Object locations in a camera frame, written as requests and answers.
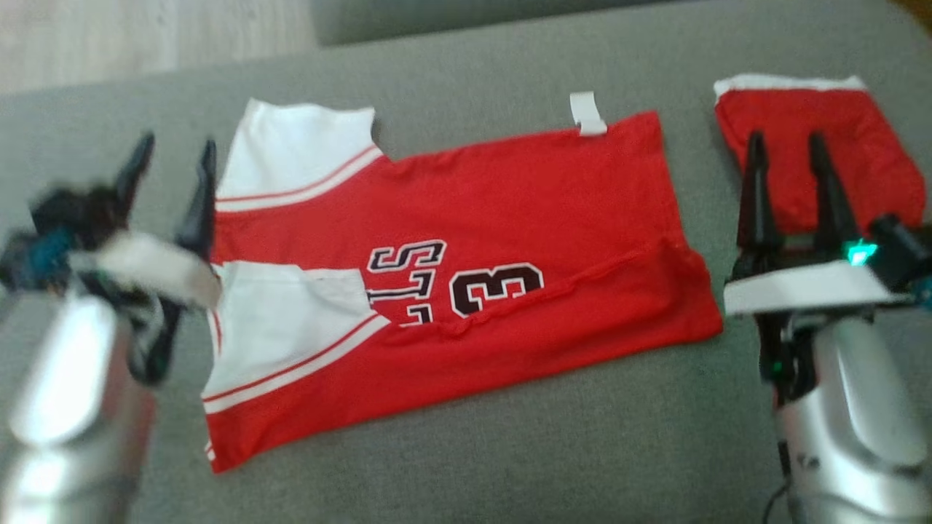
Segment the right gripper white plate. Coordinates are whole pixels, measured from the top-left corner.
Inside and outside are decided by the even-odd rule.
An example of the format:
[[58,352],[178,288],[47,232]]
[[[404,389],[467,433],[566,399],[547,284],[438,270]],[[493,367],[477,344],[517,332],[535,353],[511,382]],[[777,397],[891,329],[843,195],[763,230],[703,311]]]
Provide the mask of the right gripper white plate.
[[722,298],[726,317],[752,319],[759,339],[759,374],[785,407],[816,387],[815,332],[842,317],[871,322],[877,311],[912,306],[912,283],[889,283],[878,246],[861,239],[855,213],[822,132],[808,137],[818,221],[808,253],[780,253],[773,215],[765,134],[750,133],[743,168],[736,243],[739,256]]

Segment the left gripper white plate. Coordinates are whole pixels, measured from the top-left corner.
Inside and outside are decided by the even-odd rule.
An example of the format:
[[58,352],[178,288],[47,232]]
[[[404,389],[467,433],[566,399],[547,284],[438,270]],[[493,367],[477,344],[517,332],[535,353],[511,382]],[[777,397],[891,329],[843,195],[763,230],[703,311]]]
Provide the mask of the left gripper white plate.
[[[136,143],[108,196],[108,219],[126,223],[154,152],[153,132]],[[174,242],[140,230],[120,229],[93,251],[69,255],[71,269],[95,282],[104,298],[139,322],[127,358],[131,375],[161,384],[172,364],[174,338],[188,308],[210,311],[222,285],[210,265],[216,222],[217,147],[209,138],[197,160],[197,185]]]

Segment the red shorts with white trim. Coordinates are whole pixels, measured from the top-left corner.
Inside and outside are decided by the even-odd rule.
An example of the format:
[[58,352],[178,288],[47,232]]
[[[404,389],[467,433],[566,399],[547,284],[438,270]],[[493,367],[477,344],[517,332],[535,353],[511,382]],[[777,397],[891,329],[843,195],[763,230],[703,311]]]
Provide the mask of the red shorts with white trim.
[[743,73],[716,80],[713,90],[716,121],[741,167],[751,134],[765,137],[773,215],[783,232],[816,229],[813,133],[826,142],[860,229],[886,213],[908,226],[923,222],[925,179],[859,77]]

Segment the red basketball jersey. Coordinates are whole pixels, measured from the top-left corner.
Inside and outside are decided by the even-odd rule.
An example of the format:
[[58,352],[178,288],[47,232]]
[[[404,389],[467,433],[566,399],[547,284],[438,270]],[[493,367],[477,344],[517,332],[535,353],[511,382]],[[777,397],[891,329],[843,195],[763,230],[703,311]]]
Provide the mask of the red basketball jersey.
[[216,192],[213,473],[719,335],[653,111],[392,159],[376,111],[252,99]]

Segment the grey fabric sofa cushion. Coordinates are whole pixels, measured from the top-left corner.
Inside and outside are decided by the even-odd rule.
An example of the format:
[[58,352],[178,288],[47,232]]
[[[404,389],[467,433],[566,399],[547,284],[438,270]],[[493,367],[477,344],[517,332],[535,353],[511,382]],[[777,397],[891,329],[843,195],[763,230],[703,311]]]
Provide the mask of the grey fabric sofa cushion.
[[673,0],[309,0],[329,47]]

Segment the grey fabric sofa seat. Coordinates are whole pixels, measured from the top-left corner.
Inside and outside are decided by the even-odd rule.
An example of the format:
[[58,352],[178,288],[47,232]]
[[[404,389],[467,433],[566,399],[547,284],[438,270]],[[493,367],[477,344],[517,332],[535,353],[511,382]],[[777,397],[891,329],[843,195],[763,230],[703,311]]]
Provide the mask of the grey fabric sofa seat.
[[[420,34],[263,62],[0,98],[0,238],[56,182],[110,178],[139,136],[154,158],[133,223],[170,237],[205,140],[226,151],[247,100],[373,106],[392,158],[659,112],[680,215],[716,287],[735,260],[735,160],[713,83],[743,72],[862,79],[932,176],[932,37],[888,0],[650,4]],[[194,314],[159,389],[130,524],[759,522],[781,484],[749,319],[661,349],[286,445],[215,475]]]

